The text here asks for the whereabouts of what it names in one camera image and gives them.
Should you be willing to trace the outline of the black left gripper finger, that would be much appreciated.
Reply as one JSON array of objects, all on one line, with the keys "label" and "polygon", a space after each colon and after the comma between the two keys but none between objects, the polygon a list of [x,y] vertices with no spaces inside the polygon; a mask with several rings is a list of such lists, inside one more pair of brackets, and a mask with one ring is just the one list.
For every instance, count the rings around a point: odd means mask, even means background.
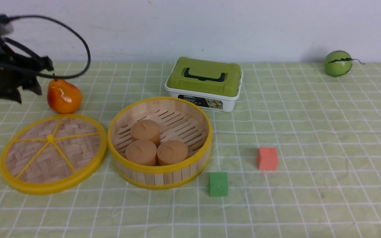
[{"label": "black left gripper finger", "polygon": [[48,56],[39,56],[33,50],[30,50],[28,47],[13,39],[9,39],[8,37],[4,38],[4,43],[11,44],[28,54],[28,56],[24,56],[22,54],[16,53],[8,46],[7,51],[9,55],[14,59],[17,66],[20,66],[24,69],[31,69],[37,72],[41,72],[43,70],[51,72],[54,70],[53,62]]}]

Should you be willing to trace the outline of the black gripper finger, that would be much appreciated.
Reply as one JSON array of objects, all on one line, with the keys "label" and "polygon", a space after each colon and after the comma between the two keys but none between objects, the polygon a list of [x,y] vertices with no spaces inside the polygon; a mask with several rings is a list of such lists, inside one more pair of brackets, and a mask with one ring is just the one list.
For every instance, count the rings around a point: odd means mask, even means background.
[{"label": "black gripper finger", "polygon": [[22,87],[23,90],[31,91],[38,96],[42,95],[42,90],[41,90],[40,84],[38,83],[36,78],[33,78],[33,79],[26,79],[21,84],[17,84],[17,85],[15,84],[13,86],[1,88],[0,89],[0,99],[15,101],[19,104],[22,104],[20,91],[18,90],[19,87]]}]

